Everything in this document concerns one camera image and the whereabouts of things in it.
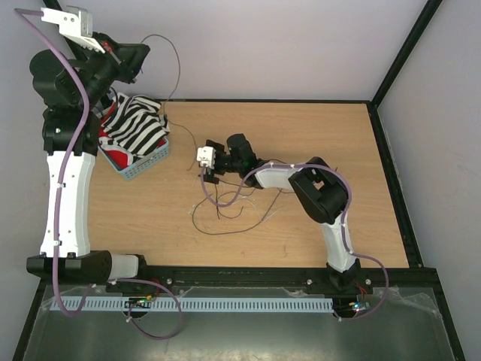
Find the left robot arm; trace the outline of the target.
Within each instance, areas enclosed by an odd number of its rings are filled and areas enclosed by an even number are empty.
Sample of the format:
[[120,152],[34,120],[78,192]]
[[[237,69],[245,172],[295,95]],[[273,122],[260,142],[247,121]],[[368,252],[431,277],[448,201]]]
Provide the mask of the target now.
[[142,256],[90,247],[87,216],[89,185],[98,153],[101,118],[93,108],[115,81],[133,83],[150,49],[119,44],[102,33],[99,49],[84,49],[80,59],[43,50],[29,64],[34,90],[47,106],[42,138],[50,176],[47,225],[37,256],[26,260],[28,273],[70,284],[103,284],[123,278],[142,291],[150,273]]

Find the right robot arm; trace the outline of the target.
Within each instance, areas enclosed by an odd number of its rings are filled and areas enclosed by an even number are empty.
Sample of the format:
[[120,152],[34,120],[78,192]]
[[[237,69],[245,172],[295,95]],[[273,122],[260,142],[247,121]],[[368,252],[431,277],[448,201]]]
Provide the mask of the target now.
[[196,161],[203,187],[219,183],[220,175],[232,173],[240,176],[241,186],[293,192],[307,216],[321,227],[330,287],[344,293],[354,285],[360,261],[346,224],[352,195],[343,178],[323,159],[315,156],[298,164],[261,159],[239,133],[230,136],[226,146],[207,140],[197,149]]

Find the black white striped cloth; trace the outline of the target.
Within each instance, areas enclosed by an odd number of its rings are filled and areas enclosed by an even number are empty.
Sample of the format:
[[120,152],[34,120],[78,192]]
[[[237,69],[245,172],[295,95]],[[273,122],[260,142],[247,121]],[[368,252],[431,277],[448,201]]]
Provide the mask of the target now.
[[151,154],[170,133],[161,103],[147,96],[113,97],[115,109],[101,125],[98,137],[104,150],[124,150],[134,158]]

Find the light blue plastic basket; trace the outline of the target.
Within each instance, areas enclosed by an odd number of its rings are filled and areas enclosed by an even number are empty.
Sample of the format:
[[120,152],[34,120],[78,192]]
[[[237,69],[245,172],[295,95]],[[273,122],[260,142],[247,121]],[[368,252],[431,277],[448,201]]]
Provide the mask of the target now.
[[152,168],[156,163],[165,159],[170,154],[169,141],[164,137],[159,146],[150,154],[145,157],[138,159],[131,165],[125,165],[127,156],[125,154],[121,155],[118,150],[108,150],[104,151],[101,147],[98,149],[100,153],[105,157],[112,168],[119,174],[124,180],[131,181],[141,173],[145,172],[149,168]]

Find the red cloth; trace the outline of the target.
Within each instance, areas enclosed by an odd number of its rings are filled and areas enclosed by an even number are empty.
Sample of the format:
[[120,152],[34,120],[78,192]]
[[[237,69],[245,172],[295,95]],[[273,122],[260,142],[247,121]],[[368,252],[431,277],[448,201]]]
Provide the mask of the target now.
[[169,132],[168,120],[155,111],[138,108],[129,116],[108,111],[98,141],[100,149],[123,170],[162,146]]

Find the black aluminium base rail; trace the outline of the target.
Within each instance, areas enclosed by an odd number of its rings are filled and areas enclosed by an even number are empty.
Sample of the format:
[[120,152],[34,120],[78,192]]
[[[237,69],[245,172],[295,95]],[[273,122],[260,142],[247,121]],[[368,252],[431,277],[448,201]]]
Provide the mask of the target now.
[[341,284],[326,268],[233,268],[233,267],[170,267],[148,266],[147,281],[159,281],[170,291],[191,287],[214,288],[286,288],[304,290],[308,294],[348,296],[363,287],[374,288],[431,287],[440,289],[437,272],[432,268],[389,268],[388,279],[381,268],[363,268],[353,281]]

